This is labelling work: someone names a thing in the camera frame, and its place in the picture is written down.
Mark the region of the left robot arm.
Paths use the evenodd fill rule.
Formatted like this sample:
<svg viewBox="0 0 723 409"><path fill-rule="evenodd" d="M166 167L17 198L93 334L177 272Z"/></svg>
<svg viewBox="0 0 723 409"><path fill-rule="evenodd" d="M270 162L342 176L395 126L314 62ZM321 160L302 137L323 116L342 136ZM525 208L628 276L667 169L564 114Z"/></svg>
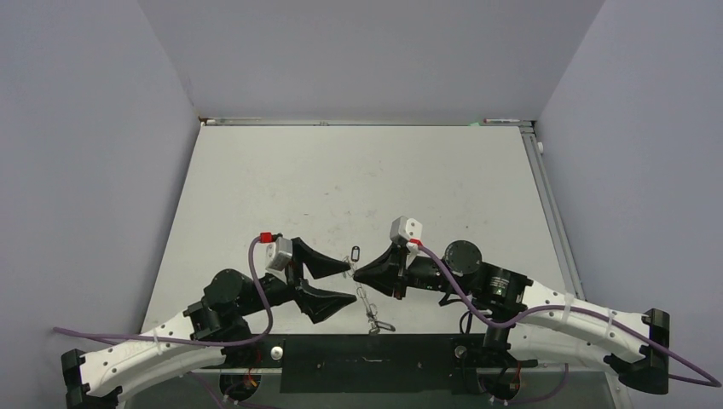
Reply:
<svg viewBox="0 0 723 409"><path fill-rule="evenodd" d="M72 349L61 356L68 408L115 408L131 396L172 377L207 366L244 366L274 328L273 309L295 303L319 324L356 302L356 296L317 289L304 277L335 275L348 265L322 255L300 238L260 233L249 245L249 274L226 268L203 296L167 321L140 334L55 332L104 343L94 352Z"/></svg>

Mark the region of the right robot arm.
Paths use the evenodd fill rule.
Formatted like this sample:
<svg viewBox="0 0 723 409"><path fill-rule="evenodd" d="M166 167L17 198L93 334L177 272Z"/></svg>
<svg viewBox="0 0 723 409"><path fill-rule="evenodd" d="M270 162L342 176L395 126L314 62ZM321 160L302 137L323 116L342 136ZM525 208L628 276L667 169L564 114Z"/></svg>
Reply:
<svg viewBox="0 0 723 409"><path fill-rule="evenodd" d="M595 306L555 291L514 271L483 261L470 241L448 245L440 261L412 256L398 244L353 273L354 281L403 299L409 288L439 291L440 305L462 302L485 318L473 359L493 367L517 361L586 366L617 376L623 385L652 395L668 392L668 357L650 346L669 345L670 316L652 308L642 314Z"/></svg>

